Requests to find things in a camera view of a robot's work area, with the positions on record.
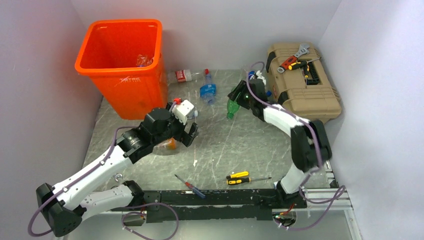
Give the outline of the green plastic bottle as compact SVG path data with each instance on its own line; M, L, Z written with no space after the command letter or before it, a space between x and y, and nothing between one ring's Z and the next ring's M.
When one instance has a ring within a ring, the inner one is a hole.
M239 108L240 106L237 104L237 102L229 99L226 104L226 118L230 120L233 119Z

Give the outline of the crushed orange label bottle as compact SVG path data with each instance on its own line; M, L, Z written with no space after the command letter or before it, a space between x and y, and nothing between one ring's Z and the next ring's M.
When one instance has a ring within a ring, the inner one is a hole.
M175 155L177 153L177 142L174 138L167 139L153 148L153 153L159 156Z

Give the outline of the red label clear bottle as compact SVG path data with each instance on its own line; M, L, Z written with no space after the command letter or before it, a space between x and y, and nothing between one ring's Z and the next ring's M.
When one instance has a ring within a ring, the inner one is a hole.
M191 81L200 80L209 74L209 69L204 69L203 71L191 71L189 69L171 71L167 75L167 83L186 83Z

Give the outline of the blue label clear bottle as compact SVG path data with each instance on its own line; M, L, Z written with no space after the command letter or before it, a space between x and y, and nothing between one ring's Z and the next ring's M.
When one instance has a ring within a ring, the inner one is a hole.
M154 62L154 59L154 56L139 54L136 59L136 67L148 67Z

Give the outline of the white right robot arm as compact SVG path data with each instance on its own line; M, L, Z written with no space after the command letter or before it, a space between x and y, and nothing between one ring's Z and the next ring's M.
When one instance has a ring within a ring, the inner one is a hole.
M261 121L275 126L290 137L292 164L287 174L274 183L276 203L287 208L295 201L295 192L305 184L313 171L323 166L332 157L332 150L324 123L308 120L268 101L265 85L259 79L239 84L227 95L230 101L251 110Z

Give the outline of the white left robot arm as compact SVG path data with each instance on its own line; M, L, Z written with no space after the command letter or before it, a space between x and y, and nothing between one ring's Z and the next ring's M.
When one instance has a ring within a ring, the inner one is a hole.
M36 213L43 215L49 231L56 237L63 237L99 213L116 208L137 210L144 207L145 194L133 180L102 192L96 192L96 188L112 175L150 155L155 146L168 139L189 147L198 130L198 125L193 123L189 132L185 131L188 117L194 110L188 101L154 108L140 125L125 127L124 133L115 136L109 148L89 165L59 183L40 185L36 189Z

